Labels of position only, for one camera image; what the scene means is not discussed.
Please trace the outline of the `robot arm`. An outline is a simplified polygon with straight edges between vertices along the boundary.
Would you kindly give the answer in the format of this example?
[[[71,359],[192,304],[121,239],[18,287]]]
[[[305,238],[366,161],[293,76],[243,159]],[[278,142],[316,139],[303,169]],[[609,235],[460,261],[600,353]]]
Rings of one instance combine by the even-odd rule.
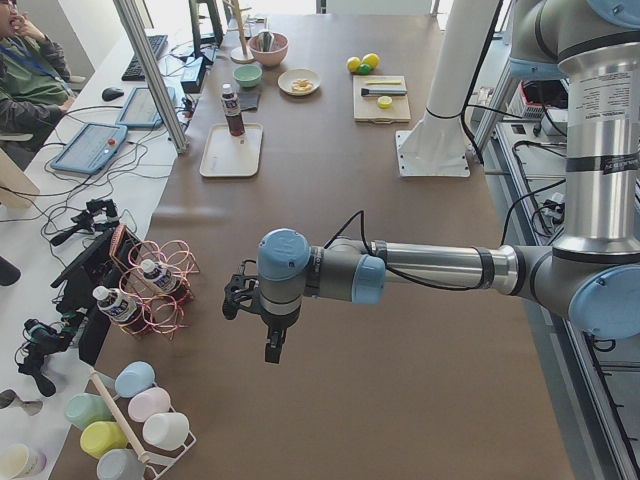
[[[268,362],[279,361],[304,297],[374,304],[396,279],[526,298],[603,339],[638,333],[639,5],[521,1],[511,64],[520,77],[569,82],[562,235],[546,247],[490,250],[362,240],[316,247],[294,230],[272,231],[259,244],[252,296],[268,328]]]

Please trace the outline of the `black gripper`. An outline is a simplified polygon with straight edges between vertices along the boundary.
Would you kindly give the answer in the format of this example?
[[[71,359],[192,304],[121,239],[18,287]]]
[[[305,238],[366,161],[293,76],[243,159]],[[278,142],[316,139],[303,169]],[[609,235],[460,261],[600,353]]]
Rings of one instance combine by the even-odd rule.
[[[299,309],[286,314],[275,314],[264,311],[261,318],[267,326],[267,341],[265,344],[265,361],[267,363],[280,363],[282,345],[286,341],[286,333],[289,327],[294,325],[299,318]]]

